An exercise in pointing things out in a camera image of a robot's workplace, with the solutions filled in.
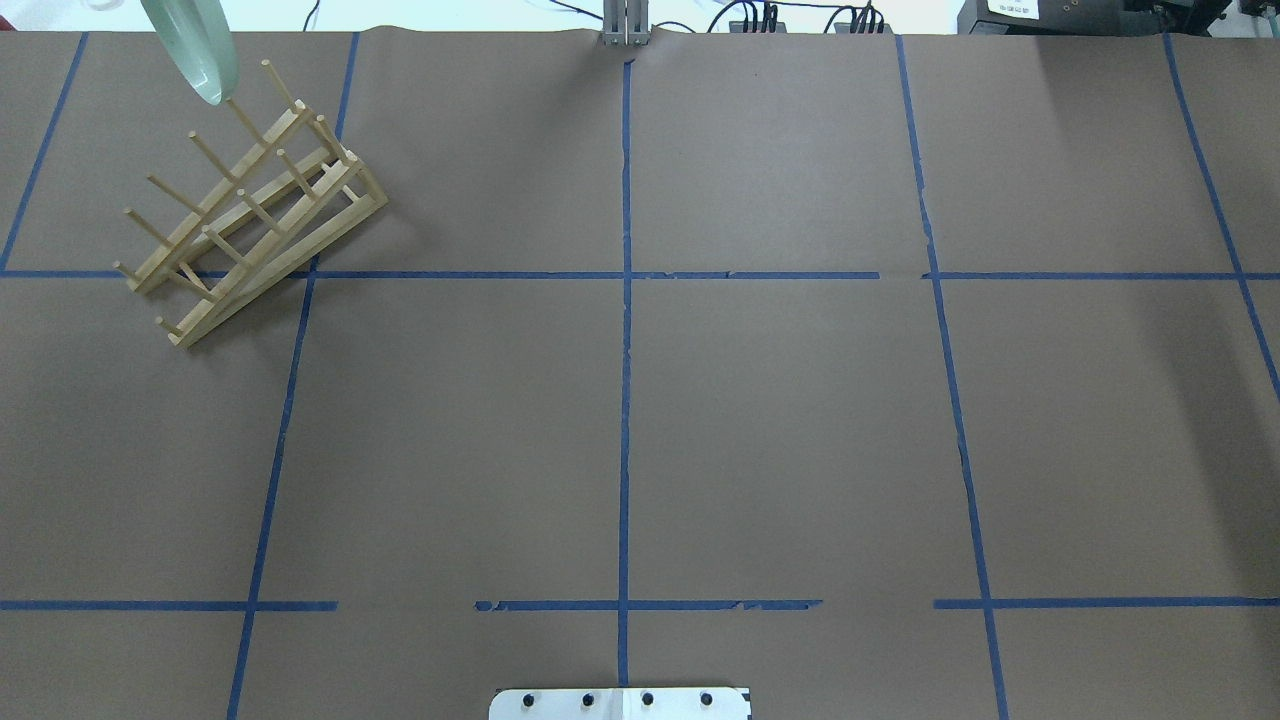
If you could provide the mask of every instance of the vertical blue line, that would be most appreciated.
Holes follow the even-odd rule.
[[[54,105],[54,114],[49,118],[49,127],[45,128],[45,137],[40,141],[40,150],[36,152],[36,161],[31,165],[31,174],[27,176],[27,187],[22,190],[22,199],[18,201],[18,210],[13,215],[13,224],[9,225],[9,236],[4,241],[4,250],[0,251],[0,270],[9,266],[9,255],[13,254],[13,243],[18,241],[18,231],[22,229],[22,218],[27,214],[27,204],[31,202],[31,193],[36,190],[36,179],[40,178],[40,168],[45,164],[45,155],[49,145],[54,140],[54,131],[58,128],[58,119],[63,117],[63,108],[67,106],[67,95],[72,90],[76,79],[76,70],[79,69],[81,58],[84,56],[84,45],[88,44],[88,33],[82,32],[79,44],[76,45],[76,55],[67,68],[67,79],[63,81],[63,91],[58,94],[58,102]]]
[[[987,578],[987,555],[982,546],[982,524],[978,520],[978,493],[973,487],[973,468],[969,462],[969,441],[964,430],[964,413],[960,409],[960,387],[956,382],[955,357],[951,352],[951,331],[947,325],[946,306],[942,300],[942,281],[938,268],[937,246],[933,242],[933,224],[924,204],[924,167],[920,163],[920,143],[915,132],[915,110],[911,106],[911,85],[906,73],[906,50],[902,36],[893,36],[897,45],[897,69],[902,79],[902,104],[906,108],[906,132],[911,142],[911,161],[915,165],[915,191],[920,202],[920,223],[928,241],[929,277],[933,284],[933,305],[938,315],[938,332],[942,336],[942,360],[947,369],[947,389],[951,395],[951,416],[956,427],[956,448],[960,451],[960,471],[964,477],[964,489],[969,505],[969,532],[973,538],[973,556],[978,568],[978,589],[982,593],[983,619],[987,626],[987,653],[991,656],[991,678],[996,689],[996,711],[1000,720],[1009,720],[1009,702],[1005,697],[1005,671],[1000,661],[1000,642],[996,635],[996,612],[991,605],[991,583]]]
[[[342,140],[343,124],[347,120],[347,101],[351,99],[351,81],[356,72],[356,49],[360,45],[360,33],[351,33],[351,50],[347,53],[347,74],[343,78],[342,101],[338,106],[338,120],[334,124],[334,135]],[[307,268],[307,287],[302,293],[302,313],[298,316],[298,333],[293,338],[293,359],[289,363],[289,379],[284,389],[284,409],[280,411],[280,428],[275,436],[275,457],[271,460],[271,477],[266,486],[266,505],[262,507],[262,527],[257,536],[257,551],[253,556],[253,574],[248,584],[248,602],[244,607],[244,623],[241,626],[241,643],[236,653],[236,671],[232,675],[232,691],[227,702],[227,720],[236,720],[239,715],[241,692],[244,689],[244,669],[248,666],[248,650],[253,639],[253,620],[259,609],[259,593],[262,589],[262,571],[266,568],[266,546],[271,539],[271,523],[275,519],[275,498],[280,489],[280,471],[284,468],[284,442],[289,432],[289,420],[293,418],[294,391],[298,387],[298,365],[302,363],[302,342],[307,336],[307,324],[311,319],[311,300],[315,296],[316,270],[320,265],[320,255],[311,258]]]
[[[1196,133],[1196,123],[1192,120],[1192,111],[1187,105],[1187,94],[1183,91],[1183,79],[1178,73],[1174,41],[1167,32],[1165,33],[1165,59],[1169,61],[1169,76],[1174,81],[1174,94],[1178,95],[1178,106],[1183,111],[1183,122],[1187,123],[1187,137],[1190,138],[1192,150],[1196,152],[1196,164],[1199,165],[1201,177],[1204,178],[1204,188],[1208,190],[1208,199],[1213,205],[1217,228],[1222,232],[1222,242],[1226,243],[1226,254],[1231,258],[1231,268],[1235,270],[1235,281],[1240,286],[1240,296],[1244,297],[1244,307],[1248,310],[1249,322],[1253,324],[1253,334],[1258,338],[1258,350],[1262,351],[1262,361],[1266,363],[1267,374],[1271,375],[1271,389],[1275,392],[1276,400],[1280,400],[1280,374],[1276,373],[1271,347],[1267,345],[1267,336],[1262,331],[1262,320],[1258,319],[1258,310],[1253,305],[1249,281],[1244,277],[1244,265],[1240,263],[1240,254],[1235,249],[1235,240],[1231,238],[1231,228],[1226,224],[1226,213],[1222,211],[1222,202],[1217,196],[1217,186],[1213,184],[1213,176],[1208,170],[1208,161],[1204,160],[1204,151],[1201,147],[1199,136]]]
[[[627,687],[631,601],[631,63],[622,65],[622,421],[618,468],[618,687]]]

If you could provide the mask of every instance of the metal bracket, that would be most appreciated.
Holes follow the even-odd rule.
[[[605,45],[649,45],[649,0],[604,0]]]
[[[745,688],[502,691],[489,720],[750,720]]]

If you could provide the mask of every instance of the white background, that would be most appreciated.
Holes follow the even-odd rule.
[[[568,0],[596,14],[600,0]],[[813,0],[824,3],[828,0]],[[954,33],[963,0],[879,0],[876,6],[900,33]],[[116,4],[93,10],[90,4]],[[227,19],[237,31],[297,31],[314,0],[223,0]],[[714,0],[650,0],[650,22],[680,20],[705,31],[719,10]],[[0,15],[20,29],[148,31],[138,0],[0,0]],[[726,18],[741,18],[733,8]],[[788,32],[820,32],[831,10],[782,8],[778,19]],[[842,14],[841,19],[849,14]],[[315,29],[353,31],[380,24],[438,31],[549,31],[599,28],[586,15],[564,12],[545,0],[323,0]],[[1265,20],[1240,15],[1235,4],[1228,19],[1216,23],[1215,36],[1270,37]]]

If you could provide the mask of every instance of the cable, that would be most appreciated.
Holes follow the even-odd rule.
[[[852,5],[841,5],[835,13],[831,14],[831,19],[827,20],[827,27],[822,28],[823,35],[831,32],[831,26],[836,24],[836,18],[838,18],[840,13],[844,13],[845,10],[849,10],[849,14],[851,15],[849,19],[850,23],[858,22],[858,8],[854,8]]]
[[[586,15],[589,18],[595,18],[598,20],[603,20],[604,19],[604,17],[596,15],[595,13],[593,13],[590,10],[584,10],[584,9],[577,8],[575,5],[570,5],[568,3],[561,3],[561,0],[547,0],[547,1],[550,3],[552,5],[559,5],[561,8],[564,8],[566,10],[573,10],[575,13],[580,13],[580,14]]]
[[[307,26],[311,24],[312,15],[315,15],[319,12],[320,12],[320,0],[316,0],[316,4],[311,6],[311,12],[307,13],[307,19],[302,20],[302,32],[307,31]]]
[[[682,27],[682,28],[687,29],[689,32],[691,32],[691,33],[694,33],[694,35],[698,35],[698,31],[696,31],[696,29],[694,29],[694,28],[691,28],[691,27],[686,26],[685,23],[677,23],[676,20],[667,20],[667,22],[663,22],[663,23],[658,23],[658,24],[655,24],[655,26],[653,26],[653,27],[663,27],[663,26],[675,26],[675,27]]]
[[[721,12],[716,13],[716,17],[712,18],[712,24],[707,26],[707,32],[710,32],[710,31],[716,29],[716,23],[718,23],[719,19],[724,17],[724,13],[727,13],[728,9],[732,8],[733,5],[742,5],[742,8],[744,8],[742,9],[742,31],[744,32],[746,32],[746,27],[748,27],[746,26],[746,8],[751,9],[751,24],[754,26],[754,24],[756,24],[759,22],[759,15],[756,14],[758,10],[755,8],[755,3],[753,3],[751,0],[733,0],[732,3],[730,3],[730,4],[724,5],[723,8],[721,8]]]

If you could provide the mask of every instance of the light green plate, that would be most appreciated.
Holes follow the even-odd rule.
[[[191,87],[210,105],[236,92],[239,58],[218,0],[142,0],[156,35]]]

